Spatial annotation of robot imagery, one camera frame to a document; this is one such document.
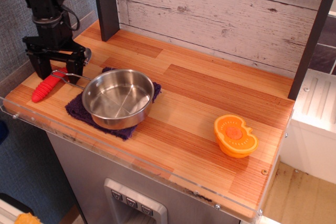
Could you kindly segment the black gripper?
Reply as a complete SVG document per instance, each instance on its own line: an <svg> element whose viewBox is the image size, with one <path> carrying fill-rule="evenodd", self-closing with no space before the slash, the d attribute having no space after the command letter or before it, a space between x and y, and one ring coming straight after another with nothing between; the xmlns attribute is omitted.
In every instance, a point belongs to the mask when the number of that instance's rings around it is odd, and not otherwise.
<svg viewBox="0 0 336 224"><path fill-rule="evenodd" d="M81 46L72 39L72 33L77 28L72 28L68 15L59 15L49 19L39 19L33 17L38 35L24 37L23 42L27 45L27 49L37 52L54 53L58 51L72 52L80 60L68 60L66 62L67 72L70 83L76 84L83 73L84 65L89 62L89 49ZM51 73L50 60L45 56L27 53L30 63L35 72L41 79L46 79Z"/></svg>

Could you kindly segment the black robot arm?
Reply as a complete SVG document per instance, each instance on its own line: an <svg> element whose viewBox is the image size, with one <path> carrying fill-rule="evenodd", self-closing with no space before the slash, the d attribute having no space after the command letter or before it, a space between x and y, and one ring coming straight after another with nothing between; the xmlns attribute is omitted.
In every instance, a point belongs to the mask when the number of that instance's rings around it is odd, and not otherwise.
<svg viewBox="0 0 336 224"><path fill-rule="evenodd" d="M41 79L55 76L51 61L64 62L65 74L71 84L81 78L84 66L91 57L91 51L73 40L73 33L80 28L80 22L71 25L70 15L74 12L64 5L65 0L25 0L32 11L32 21L38 35L24 37L26 53Z"/></svg>

